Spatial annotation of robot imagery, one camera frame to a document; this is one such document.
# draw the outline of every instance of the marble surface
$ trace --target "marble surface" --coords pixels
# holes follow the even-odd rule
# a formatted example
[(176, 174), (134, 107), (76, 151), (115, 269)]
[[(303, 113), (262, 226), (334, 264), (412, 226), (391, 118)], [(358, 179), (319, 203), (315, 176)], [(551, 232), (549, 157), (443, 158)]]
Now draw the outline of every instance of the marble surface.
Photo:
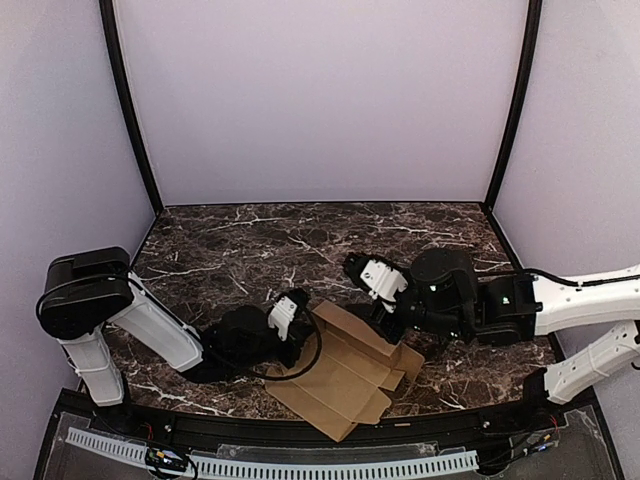
[[(146, 286), (183, 320), (204, 329), (240, 304), (263, 309), (281, 291), (304, 287), (311, 306), (368, 297), (343, 275), (350, 251), (406, 265), (423, 249), (464, 249), (477, 270), (509, 268), (484, 215), (471, 203), (266, 204), (171, 207), (151, 232), (135, 265)], [(261, 380), (195, 385), (182, 379), (126, 332), (105, 330), (134, 402), (183, 412), (295, 419)], [(406, 342), (425, 355), (413, 385), (392, 394), (386, 417), (422, 415), (516, 400), (523, 378), (553, 362), (546, 338), (506, 348), (412, 333)], [(262, 371), (267, 365), (257, 367)]]

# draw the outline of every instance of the cardboard box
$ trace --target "cardboard box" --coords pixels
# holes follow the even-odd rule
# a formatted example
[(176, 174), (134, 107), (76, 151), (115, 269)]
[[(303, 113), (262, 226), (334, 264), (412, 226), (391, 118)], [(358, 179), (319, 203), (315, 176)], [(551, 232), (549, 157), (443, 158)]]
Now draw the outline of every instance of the cardboard box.
[[(413, 382), (424, 357), (400, 343), (391, 345), (364, 321), (323, 302), (313, 315), (322, 331), (322, 355), (316, 366), (300, 378), (266, 382), (266, 389), (293, 412), (336, 442), (358, 423), (376, 424), (391, 405), (380, 389), (393, 391), (406, 377)], [(301, 370), (313, 358), (315, 337), (305, 345), (296, 366)], [(270, 374), (277, 374), (272, 369)]]

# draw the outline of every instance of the flattened cardboard box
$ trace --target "flattened cardboard box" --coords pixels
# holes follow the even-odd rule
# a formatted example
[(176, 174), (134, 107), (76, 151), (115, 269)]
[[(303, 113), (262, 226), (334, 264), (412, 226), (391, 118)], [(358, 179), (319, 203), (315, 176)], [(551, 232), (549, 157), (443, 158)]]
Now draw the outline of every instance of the flattened cardboard box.
[[(403, 343), (391, 345), (363, 320), (323, 302), (313, 315), (322, 331), (322, 355), (313, 369), (295, 380), (266, 382), (269, 394), (336, 442), (358, 423), (376, 424), (391, 405), (380, 388), (393, 391), (402, 377), (413, 382), (424, 357)], [(311, 361), (316, 340), (286, 374)]]

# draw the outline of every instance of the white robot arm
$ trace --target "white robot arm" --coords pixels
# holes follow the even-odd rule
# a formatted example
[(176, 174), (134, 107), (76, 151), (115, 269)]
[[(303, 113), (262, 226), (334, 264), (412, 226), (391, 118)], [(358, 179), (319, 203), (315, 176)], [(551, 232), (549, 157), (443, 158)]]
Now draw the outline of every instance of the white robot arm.
[(640, 265), (566, 279), (523, 270), (479, 285), (464, 252), (431, 249), (408, 269), (363, 254), (350, 254), (344, 269), (378, 298), (369, 322), (393, 343), (407, 328), (508, 345), (565, 328), (618, 322), (585, 349), (531, 376), (542, 380), (544, 385), (534, 388), (554, 404), (571, 401), (640, 356)]
[(186, 379), (209, 383), (246, 373), (269, 356), (292, 367), (312, 331), (293, 324), (307, 302), (304, 291), (293, 290), (266, 314), (243, 306), (201, 333), (164, 307), (129, 271), (128, 254), (113, 247), (54, 260), (36, 314), (67, 352), (94, 403), (109, 407), (124, 401), (125, 386), (102, 335), (105, 323), (129, 332)]

